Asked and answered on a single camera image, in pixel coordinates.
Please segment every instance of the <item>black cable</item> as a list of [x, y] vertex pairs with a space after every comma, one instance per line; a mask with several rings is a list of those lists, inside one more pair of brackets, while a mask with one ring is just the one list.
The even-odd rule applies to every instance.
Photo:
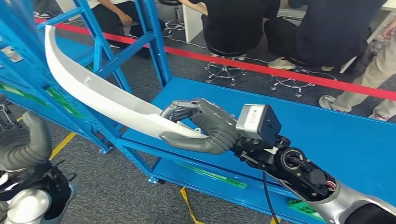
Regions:
[[274, 212], [274, 208], [272, 207], [271, 201], [269, 199], [268, 187], [267, 187], [267, 174], [265, 172], [263, 172], [262, 180], [264, 181], [264, 193], [265, 193], [265, 197], [267, 199], [269, 210], [271, 211], [271, 214], [272, 214], [272, 217], [275, 220], [275, 223], [279, 224], [278, 219], [276, 218], [276, 215], [275, 215], [275, 212]]

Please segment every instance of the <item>blue metal shelf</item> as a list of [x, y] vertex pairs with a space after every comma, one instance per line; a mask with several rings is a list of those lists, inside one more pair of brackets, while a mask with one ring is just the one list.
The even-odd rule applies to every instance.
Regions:
[[[348, 186], [396, 205], [396, 198], [389, 195], [394, 191], [396, 181], [383, 172], [391, 170], [393, 158], [384, 157], [383, 153], [373, 153], [373, 148], [378, 148], [378, 141], [375, 140], [392, 139], [396, 125], [177, 77], [171, 79], [152, 103], [165, 108], [172, 100], [195, 97], [216, 102], [237, 116], [245, 103], [270, 104], [282, 123], [281, 134], [291, 140], [292, 146], [302, 149], [308, 158]], [[181, 151], [131, 129], [121, 139], [121, 144], [125, 146], [167, 160], [184, 160], [212, 170], [222, 169], [224, 174], [228, 172], [243, 174], [253, 180], [262, 179], [260, 171], [239, 162], [230, 152], [208, 155]], [[390, 144], [387, 148], [396, 147], [396, 143], [387, 144]], [[361, 162], [366, 160], [366, 155], [373, 162], [370, 166]]]
[[[240, 189], [228, 183], [200, 175], [166, 159], [161, 159], [153, 172], [154, 176], [157, 178], [177, 183], [189, 189], [194, 189], [259, 212], [270, 214], [262, 184], [261, 187], [247, 185], [245, 189]], [[305, 214], [289, 209], [287, 207], [287, 196], [271, 191], [269, 196], [272, 206], [279, 218], [296, 224], [323, 224], [323, 222], [315, 220]]]
[[[60, 88], [48, 69], [42, 34], [37, 29], [42, 29], [45, 24], [55, 25], [81, 14], [95, 42], [94, 46], [89, 47], [62, 38], [58, 38], [57, 43], [74, 61], [82, 65], [93, 61], [97, 75], [113, 76], [120, 88], [132, 93], [120, 65], [147, 43], [159, 83], [163, 87], [153, 100], [154, 105], [165, 108], [175, 99], [206, 98], [238, 115], [246, 103], [270, 104], [283, 125], [281, 134], [292, 141], [292, 146], [302, 149], [308, 158], [320, 164], [341, 182], [396, 205], [396, 198], [392, 194], [396, 189], [396, 181], [384, 172], [392, 170], [393, 157], [383, 156], [393, 153], [396, 147], [396, 143], [389, 141], [394, 137], [396, 125], [171, 77], [156, 7], [152, 0], [135, 0], [145, 34], [113, 56], [86, 0], [73, 1], [77, 8], [39, 25], [31, 22], [30, 0], [9, 0], [10, 4], [0, 1], [0, 36], [24, 58], [18, 63], [12, 63], [0, 53], [0, 63], [6, 67], [0, 70], [0, 81], [20, 88], [48, 106], [10, 93], [9, 96], [15, 103], [79, 133], [97, 144], [103, 153], [116, 147], [153, 182], [158, 178], [164, 179], [269, 214], [263, 193], [262, 172], [239, 162], [231, 152], [222, 155], [188, 152], [174, 149], [159, 139], [132, 129], [121, 132], [121, 124], [88, 108]], [[0, 48], [4, 46], [6, 45], [0, 42]], [[68, 113], [63, 102], [54, 100], [44, 87], [53, 88], [68, 105], [84, 117], [77, 118]], [[388, 140], [386, 147], [381, 147], [379, 143], [383, 140]], [[149, 167], [136, 150], [156, 155], [159, 159], [153, 167]], [[242, 182], [246, 187], [238, 188], [216, 180], [213, 176], [199, 174], [191, 168]], [[287, 208], [288, 198], [294, 196], [270, 178], [268, 184], [275, 212], [280, 217], [299, 224], [320, 223]]]

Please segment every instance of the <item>sneaker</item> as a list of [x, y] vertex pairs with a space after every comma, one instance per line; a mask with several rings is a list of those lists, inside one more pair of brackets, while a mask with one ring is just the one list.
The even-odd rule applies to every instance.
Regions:
[[268, 67], [272, 69], [291, 70], [291, 69], [295, 69], [296, 65], [289, 62], [284, 57], [280, 57], [275, 61], [268, 63]]
[[325, 108], [327, 110], [339, 111], [337, 109], [334, 109], [332, 106], [335, 100], [336, 98], [333, 96], [323, 95], [321, 98], [319, 98], [319, 105], [320, 107]]
[[375, 119], [375, 120], [380, 120], [380, 121], [388, 121], [389, 117], [382, 116], [378, 113], [373, 112], [369, 118]]
[[51, 18], [50, 15], [46, 14], [46, 13], [39, 13], [39, 12], [33, 12], [33, 16], [36, 18], [40, 18], [40, 19], [49, 19]]
[[246, 54], [239, 56], [238, 60], [245, 61], [246, 60]]
[[330, 66], [322, 66], [322, 71], [332, 71], [334, 69], [334, 67], [330, 67]]

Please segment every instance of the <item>robotic arm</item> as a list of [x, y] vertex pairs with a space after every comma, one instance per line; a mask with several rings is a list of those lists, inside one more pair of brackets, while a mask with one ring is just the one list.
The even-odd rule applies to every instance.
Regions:
[[211, 154], [231, 150], [308, 203], [329, 224], [396, 223], [395, 207], [340, 183], [302, 150], [290, 147], [290, 140], [279, 135], [281, 124], [269, 105], [244, 105], [236, 120], [204, 99], [174, 101], [162, 116], [174, 122], [190, 118], [208, 136], [161, 134], [171, 146]]
[[0, 95], [0, 208], [7, 213], [4, 224], [61, 222], [77, 187], [49, 162], [51, 151], [45, 121], [26, 112], [22, 122], [17, 122]]

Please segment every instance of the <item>person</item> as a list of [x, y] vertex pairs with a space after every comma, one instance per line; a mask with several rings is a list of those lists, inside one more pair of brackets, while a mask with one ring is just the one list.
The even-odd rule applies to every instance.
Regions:
[[[104, 33], [125, 36], [123, 27], [129, 27], [129, 34], [140, 37], [144, 34], [140, 25], [139, 15], [135, 3], [131, 0], [87, 0], [100, 28]], [[165, 29], [165, 23], [159, 20], [161, 30]], [[129, 44], [111, 41], [108, 42], [121, 49], [126, 48]], [[149, 59], [150, 51], [142, 48], [137, 52], [142, 58]]]
[[308, 5], [300, 26], [281, 18], [268, 20], [264, 32], [269, 52], [279, 58], [274, 69], [296, 64], [330, 71], [360, 55], [367, 46], [369, 25], [386, 0], [288, 0], [291, 8]]
[[[393, 33], [395, 28], [396, 17], [385, 28], [382, 34], [389, 42], [378, 52], [378, 55], [368, 65], [366, 71], [359, 78], [354, 80], [354, 84], [378, 88], [387, 79], [396, 74], [396, 36]], [[337, 98], [324, 95], [319, 99], [319, 104], [326, 109], [350, 112], [353, 106], [360, 104], [367, 97], [367, 95], [354, 92], [343, 92]], [[395, 115], [396, 101], [386, 99], [374, 108], [370, 118], [387, 121]]]
[[263, 19], [276, 17], [280, 0], [179, 0], [203, 14], [204, 39], [226, 53], [255, 48], [263, 35]]

